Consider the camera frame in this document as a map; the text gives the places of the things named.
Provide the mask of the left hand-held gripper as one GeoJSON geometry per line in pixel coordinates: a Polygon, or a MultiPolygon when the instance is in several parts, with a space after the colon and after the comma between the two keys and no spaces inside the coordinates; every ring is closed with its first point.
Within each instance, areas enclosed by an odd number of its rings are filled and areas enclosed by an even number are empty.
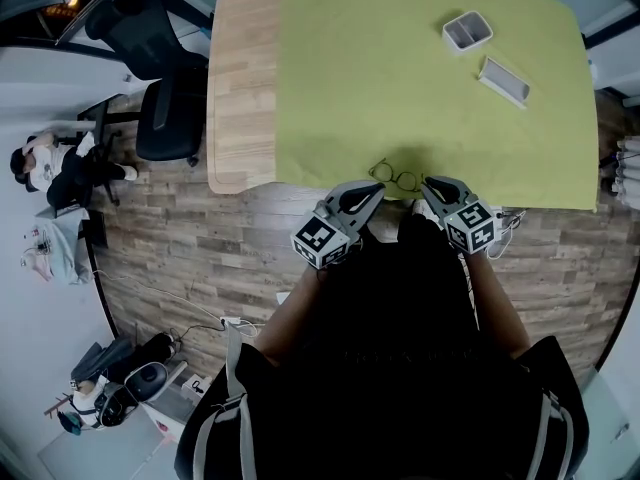
{"type": "Polygon", "coordinates": [[[359,240],[358,230],[382,202],[384,190],[383,183],[367,180],[335,187],[291,232],[294,251],[316,270],[344,261],[359,240]]]}

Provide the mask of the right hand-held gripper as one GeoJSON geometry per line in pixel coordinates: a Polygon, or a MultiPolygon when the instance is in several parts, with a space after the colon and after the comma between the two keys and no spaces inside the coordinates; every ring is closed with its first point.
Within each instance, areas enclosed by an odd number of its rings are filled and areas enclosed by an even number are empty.
{"type": "Polygon", "coordinates": [[[438,223],[443,225],[449,242],[461,252],[473,255],[496,241],[496,217],[484,200],[476,198],[447,216],[450,203],[464,203],[472,195],[463,181],[429,176],[421,190],[438,223]]]}

